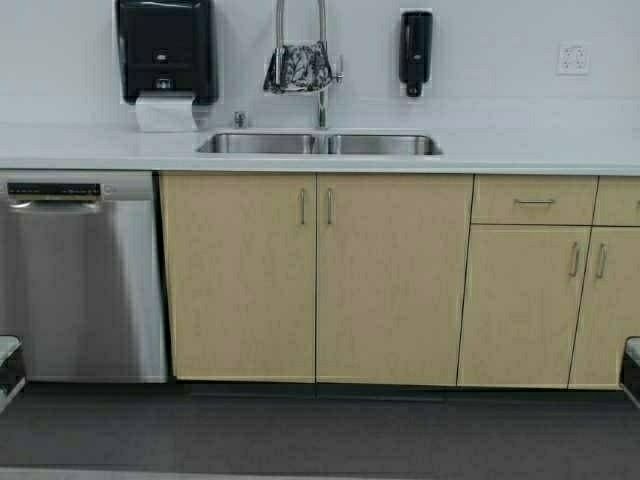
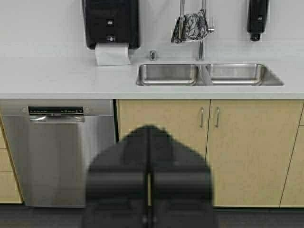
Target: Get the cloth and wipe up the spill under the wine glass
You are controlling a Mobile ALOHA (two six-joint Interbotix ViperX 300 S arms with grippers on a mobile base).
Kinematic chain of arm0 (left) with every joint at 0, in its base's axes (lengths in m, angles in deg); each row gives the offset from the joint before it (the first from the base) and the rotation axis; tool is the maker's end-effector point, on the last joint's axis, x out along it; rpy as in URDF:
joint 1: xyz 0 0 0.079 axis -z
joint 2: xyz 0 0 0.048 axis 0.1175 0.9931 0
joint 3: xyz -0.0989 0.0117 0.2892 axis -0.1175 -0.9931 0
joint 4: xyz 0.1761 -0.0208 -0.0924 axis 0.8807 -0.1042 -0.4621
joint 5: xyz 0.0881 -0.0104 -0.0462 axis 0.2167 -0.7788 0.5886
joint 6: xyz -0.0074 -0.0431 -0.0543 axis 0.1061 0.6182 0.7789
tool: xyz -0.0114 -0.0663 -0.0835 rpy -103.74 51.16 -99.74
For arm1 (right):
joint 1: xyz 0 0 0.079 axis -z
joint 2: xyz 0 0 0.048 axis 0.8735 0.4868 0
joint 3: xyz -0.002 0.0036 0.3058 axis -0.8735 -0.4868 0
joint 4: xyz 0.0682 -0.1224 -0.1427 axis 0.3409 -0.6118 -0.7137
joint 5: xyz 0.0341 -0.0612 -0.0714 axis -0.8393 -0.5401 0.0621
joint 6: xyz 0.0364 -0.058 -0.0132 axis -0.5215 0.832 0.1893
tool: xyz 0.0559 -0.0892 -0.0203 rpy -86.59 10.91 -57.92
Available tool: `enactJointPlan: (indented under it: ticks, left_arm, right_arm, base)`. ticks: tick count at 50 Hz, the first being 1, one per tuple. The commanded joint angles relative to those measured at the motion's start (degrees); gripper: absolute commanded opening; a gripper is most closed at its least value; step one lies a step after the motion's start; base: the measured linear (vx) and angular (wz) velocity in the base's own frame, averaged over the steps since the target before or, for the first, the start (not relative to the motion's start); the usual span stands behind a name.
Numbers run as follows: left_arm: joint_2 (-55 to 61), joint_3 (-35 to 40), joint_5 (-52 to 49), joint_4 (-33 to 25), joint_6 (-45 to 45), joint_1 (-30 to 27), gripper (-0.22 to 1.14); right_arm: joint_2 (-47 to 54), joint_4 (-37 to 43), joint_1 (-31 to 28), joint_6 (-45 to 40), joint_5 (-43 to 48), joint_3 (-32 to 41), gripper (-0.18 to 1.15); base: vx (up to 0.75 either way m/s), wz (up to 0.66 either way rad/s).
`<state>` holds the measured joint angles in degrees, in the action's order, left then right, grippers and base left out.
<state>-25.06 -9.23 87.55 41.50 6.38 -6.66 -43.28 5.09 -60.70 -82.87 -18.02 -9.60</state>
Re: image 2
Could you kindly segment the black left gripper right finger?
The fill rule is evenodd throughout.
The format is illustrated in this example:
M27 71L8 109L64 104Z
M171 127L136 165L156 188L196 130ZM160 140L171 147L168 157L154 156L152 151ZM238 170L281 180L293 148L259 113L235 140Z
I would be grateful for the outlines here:
M154 228L217 228L210 167L199 152L150 125Z

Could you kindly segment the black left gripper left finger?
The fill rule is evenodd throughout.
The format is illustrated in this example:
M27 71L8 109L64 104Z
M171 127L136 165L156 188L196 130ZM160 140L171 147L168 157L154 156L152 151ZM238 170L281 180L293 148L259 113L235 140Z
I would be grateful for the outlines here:
M84 228L147 228L149 127L131 131L94 157L86 174Z

